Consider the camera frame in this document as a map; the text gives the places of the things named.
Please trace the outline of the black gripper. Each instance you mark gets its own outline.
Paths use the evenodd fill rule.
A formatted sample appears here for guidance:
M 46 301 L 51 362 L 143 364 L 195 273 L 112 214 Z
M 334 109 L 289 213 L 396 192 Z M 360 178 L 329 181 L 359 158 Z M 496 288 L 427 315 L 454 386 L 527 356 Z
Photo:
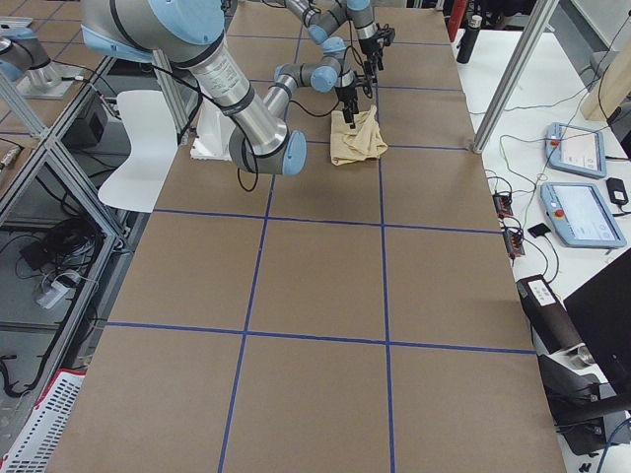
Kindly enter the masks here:
M 336 94 L 338 99 L 344 104 L 342 109 L 344 121 L 349 123 L 351 129 L 355 129 L 355 116 L 359 112 L 356 86 L 351 84 L 344 87 L 337 87 Z
M 383 38 L 380 32 L 358 32 L 358 39 L 364 60 L 364 72 L 371 82 L 376 81 L 376 67 L 384 69 Z

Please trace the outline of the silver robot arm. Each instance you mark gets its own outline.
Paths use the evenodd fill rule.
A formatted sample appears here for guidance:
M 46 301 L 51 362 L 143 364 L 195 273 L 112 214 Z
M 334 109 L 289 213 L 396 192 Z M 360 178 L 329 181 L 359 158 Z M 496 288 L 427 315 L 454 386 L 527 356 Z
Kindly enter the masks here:
M 278 68 L 276 83 L 261 98 L 228 49 L 219 1 L 85 1 L 82 12 L 91 49 L 145 63 L 161 50 L 175 67 L 188 70 L 235 124 L 230 155 L 238 168 L 285 175 L 303 169 L 307 140 L 281 114 L 297 88 L 327 92 L 335 85 L 341 68 L 331 54 L 317 65 Z
M 374 9 L 369 0 L 333 1 L 327 10 L 322 10 L 313 1 L 264 1 L 264 4 L 286 8 L 301 20 L 310 38 L 318 45 L 343 27 L 352 24 L 362 53 L 364 74 L 376 84 L 378 72 L 384 70 L 384 48 L 389 47 L 395 38 L 395 29 L 390 25 L 381 26 L 375 19 Z

